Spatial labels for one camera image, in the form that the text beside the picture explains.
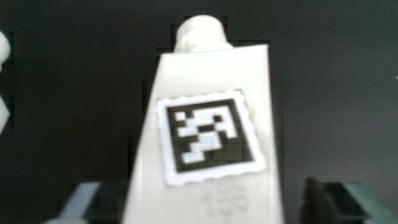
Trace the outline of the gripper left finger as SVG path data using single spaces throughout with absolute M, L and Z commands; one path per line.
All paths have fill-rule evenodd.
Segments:
M 128 183 L 82 182 L 59 215 L 43 224 L 121 224 Z

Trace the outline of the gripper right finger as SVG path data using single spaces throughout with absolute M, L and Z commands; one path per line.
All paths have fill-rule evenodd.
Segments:
M 302 199 L 300 224 L 398 224 L 398 215 L 362 184 L 309 178 Z

